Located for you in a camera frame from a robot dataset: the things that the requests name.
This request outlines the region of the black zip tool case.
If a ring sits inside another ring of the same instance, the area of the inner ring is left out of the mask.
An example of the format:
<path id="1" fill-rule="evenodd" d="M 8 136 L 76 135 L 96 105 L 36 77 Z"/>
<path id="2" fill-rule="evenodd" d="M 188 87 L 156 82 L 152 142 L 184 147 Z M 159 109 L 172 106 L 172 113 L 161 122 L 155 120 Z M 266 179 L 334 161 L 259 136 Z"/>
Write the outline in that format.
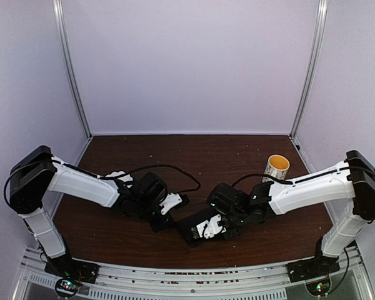
<path id="1" fill-rule="evenodd" d="M 221 214 L 208 207 L 176 222 L 176 229 L 190 248 L 195 248 L 208 239 L 225 233 Z"/>

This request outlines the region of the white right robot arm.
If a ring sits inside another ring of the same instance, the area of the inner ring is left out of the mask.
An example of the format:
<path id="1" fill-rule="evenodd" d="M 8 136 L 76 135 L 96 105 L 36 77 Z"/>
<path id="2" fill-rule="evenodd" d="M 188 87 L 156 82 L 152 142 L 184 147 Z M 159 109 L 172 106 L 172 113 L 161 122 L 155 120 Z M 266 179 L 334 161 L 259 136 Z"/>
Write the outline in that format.
<path id="1" fill-rule="evenodd" d="M 194 238 L 233 236 L 243 225 L 338 199 L 349 203 L 337 224 L 320 239 L 319 249 L 308 262 L 308 271 L 320 276 L 363 226 L 375 220 L 375 168 L 359 151 L 349 151 L 345 160 L 306 176 L 287 181 L 271 178 L 255 185 L 250 193 L 234 185 L 219 184 L 207 199 L 209 215 L 189 228 Z"/>

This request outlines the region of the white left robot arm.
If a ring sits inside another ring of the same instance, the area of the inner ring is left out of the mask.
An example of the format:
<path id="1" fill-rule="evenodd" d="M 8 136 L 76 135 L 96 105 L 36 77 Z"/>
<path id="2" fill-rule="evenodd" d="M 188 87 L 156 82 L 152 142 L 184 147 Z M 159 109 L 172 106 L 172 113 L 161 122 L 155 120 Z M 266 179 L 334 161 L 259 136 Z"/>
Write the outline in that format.
<path id="1" fill-rule="evenodd" d="M 100 176 L 64 162 L 42 145 L 19 161 L 3 187 L 6 204 L 21 216 L 56 271 L 65 278 L 77 272 L 64 238 L 43 205 L 46 192 L 67 194 L 145 220 L 156 233 L 174 226 L 172 209 L 188 204 L 183 192 L 170 193 L 153 172 L 135 181 L 128 172 Z"/>

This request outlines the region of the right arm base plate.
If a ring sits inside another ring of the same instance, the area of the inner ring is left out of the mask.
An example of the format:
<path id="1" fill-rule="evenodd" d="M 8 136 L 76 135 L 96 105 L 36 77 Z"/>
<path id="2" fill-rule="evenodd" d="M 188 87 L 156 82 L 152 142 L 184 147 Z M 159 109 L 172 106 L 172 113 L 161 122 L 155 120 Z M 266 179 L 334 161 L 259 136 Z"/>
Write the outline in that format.
<path id="1" fill-rule="evenodd" d="M 331 273 L 338 272 L 338 258 L 313 257 L 290 262 L 286 265 L 291 283 L 304 281 L 307 292 L 316 297 L 329 294 L 332 290 Z"/>

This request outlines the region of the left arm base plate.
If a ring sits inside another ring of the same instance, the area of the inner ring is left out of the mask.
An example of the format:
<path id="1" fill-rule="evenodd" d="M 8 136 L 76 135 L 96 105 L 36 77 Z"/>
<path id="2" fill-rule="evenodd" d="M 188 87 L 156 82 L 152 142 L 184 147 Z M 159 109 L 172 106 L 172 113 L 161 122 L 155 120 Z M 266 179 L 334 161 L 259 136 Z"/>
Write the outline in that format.
<path id="1" fill-rule="evenodd" d="M 75 259 L 68 261 L 47 259 L 44 271 L 59 277 L 54 284 L 54 291 L 60 298 L 68 299 L 75 296 L 84 284 L 96 282 L 99 266 Z"/>

